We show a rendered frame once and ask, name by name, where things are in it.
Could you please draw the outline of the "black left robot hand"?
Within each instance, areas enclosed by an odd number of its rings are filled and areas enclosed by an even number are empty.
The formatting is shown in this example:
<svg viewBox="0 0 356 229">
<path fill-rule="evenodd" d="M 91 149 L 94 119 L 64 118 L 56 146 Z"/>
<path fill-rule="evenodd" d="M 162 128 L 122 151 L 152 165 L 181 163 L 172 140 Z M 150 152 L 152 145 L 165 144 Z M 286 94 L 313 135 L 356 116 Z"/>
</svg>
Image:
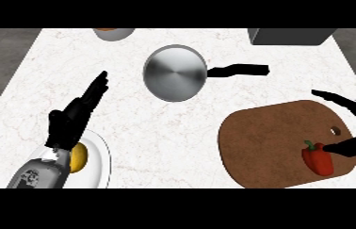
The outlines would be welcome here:
<svg viewBox="0 0 356 229">
<path fill-rule="evenodd" d="M 44 146 L 69 151 L 82 136 L 91 112 L 98 105 L 107 90 L 106 71 L 90 83 L 82 96 L 76 97 L 63 110 L 51 110 L 48 113 L 48 137 Z"/>
</svg>

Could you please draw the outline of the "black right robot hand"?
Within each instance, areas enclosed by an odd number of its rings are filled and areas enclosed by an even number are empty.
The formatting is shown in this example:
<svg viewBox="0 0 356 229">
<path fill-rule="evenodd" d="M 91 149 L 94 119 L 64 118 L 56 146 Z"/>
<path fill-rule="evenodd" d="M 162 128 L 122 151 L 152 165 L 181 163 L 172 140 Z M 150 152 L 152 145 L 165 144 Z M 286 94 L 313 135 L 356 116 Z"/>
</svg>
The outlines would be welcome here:
<svg viewBox="0 0 356 229">
<path fill-rule="evenodd" d="M 344 98 L 336 93 L 321 91 L 321 90 L 311 90 L 311 94 L 319 96 L 324 101 L 333 102 L 336 105 L 347 108 L 351 114 L 356 116 L 356 102 Z M 321 147 L 324 152 L 342 155 L 345 157 L 356 156 L 356 137 L 347 139 L 338 143 L 327 144 Z"/>
</svg>

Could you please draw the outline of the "red bell pepper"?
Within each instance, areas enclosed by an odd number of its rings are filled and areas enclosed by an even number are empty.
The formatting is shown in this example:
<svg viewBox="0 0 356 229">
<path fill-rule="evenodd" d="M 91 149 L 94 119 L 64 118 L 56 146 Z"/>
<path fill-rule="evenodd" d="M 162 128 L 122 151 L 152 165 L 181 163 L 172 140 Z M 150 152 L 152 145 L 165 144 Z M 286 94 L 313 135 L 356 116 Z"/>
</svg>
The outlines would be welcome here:
<svg viewBox="0 0 356 229">
<path fill-rule="evenodd" d="M 307 147 L 301 150 L 301 158 L 307 168 L 319 176 L 327 176 L 333 173 L 333 164 L 330 154 L 323 151 L 323 144 L 304 141 Z"/>
</svg>

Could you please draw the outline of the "brown wooden cutting board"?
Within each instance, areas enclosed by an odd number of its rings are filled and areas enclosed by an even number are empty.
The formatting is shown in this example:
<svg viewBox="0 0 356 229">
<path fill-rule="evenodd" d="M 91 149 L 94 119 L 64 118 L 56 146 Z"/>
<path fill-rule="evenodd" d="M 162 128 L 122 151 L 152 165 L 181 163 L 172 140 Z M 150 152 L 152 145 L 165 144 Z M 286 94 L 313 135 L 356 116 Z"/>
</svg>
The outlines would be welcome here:
<svg viewBox="0 0 356 229">
<path fill-rule="evenodd" d="M 301 150 L 305 141 L 332 144 L 351 138 L 338 114 L 323 104 L 299 100 L 230 113 L 218 130 L 225 171 L 245 188 L 286 188 L 347 175 L 356 157 L 332 156 L 333 174 L 316 175 Z"/>
</svg>

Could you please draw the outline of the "yellow lemon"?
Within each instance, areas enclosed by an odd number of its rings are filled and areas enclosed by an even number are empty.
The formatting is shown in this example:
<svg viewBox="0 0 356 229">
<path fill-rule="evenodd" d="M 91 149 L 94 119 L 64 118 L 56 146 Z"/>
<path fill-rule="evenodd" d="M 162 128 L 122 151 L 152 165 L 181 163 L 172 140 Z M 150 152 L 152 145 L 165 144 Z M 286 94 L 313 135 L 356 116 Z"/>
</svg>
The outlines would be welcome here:
<svg viewBox="0 0 356 229">
<path fill-rule="evenodd" d="M 87 162 L 87 148 L 78 142 L 70 151 L 69 172 L 70 173 L 78 172 L 84 168 L 85 162 Z"/>
</svg>

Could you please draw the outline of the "white plate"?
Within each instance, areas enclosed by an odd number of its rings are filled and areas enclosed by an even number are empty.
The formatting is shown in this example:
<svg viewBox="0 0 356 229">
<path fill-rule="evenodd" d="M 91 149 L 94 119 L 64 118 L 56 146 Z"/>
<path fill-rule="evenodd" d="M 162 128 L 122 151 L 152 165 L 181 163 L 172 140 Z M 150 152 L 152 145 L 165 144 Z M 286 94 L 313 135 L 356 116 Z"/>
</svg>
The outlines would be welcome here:
<svg viewBox="0 0 356 229">
<path fill-rule="evenodd" d="M 79 143 L 87 149 L 87 160 L 82 169 L 67 175 L 63 188 L 106 188 L 110 175 L 106 143 L 90 130 L 82 132 Z"/>
</svg>

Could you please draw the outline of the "dark grey box appliance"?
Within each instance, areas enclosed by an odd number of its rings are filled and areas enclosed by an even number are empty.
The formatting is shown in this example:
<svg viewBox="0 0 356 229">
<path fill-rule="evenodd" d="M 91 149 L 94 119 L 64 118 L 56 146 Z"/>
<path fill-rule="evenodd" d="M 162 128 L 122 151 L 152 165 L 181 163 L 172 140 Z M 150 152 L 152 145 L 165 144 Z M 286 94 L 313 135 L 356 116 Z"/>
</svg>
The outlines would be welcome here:
<svg viewBox="0 0 356 229">
<path fill-rule="evenodd" d="M 335 28 L 249 28 L 252 45 L 320 45 Z"/>
</svg>

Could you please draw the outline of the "grey bowl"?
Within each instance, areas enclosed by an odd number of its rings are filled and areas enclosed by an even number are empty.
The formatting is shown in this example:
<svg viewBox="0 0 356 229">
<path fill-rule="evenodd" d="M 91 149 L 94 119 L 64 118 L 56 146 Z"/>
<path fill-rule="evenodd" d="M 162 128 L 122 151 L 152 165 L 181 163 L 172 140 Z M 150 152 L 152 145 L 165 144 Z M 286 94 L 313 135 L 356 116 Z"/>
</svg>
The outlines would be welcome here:
<svg viewBox="0 0 356 229">
<path fill-rule="evenodd" d="M 103 30 L 103 29 L 93 29 L 97 37 L 103 41 L 119 41 L 122 40 L 132 32 L 132 28 L 115 28 L 110 30 Z"/>
</svg>

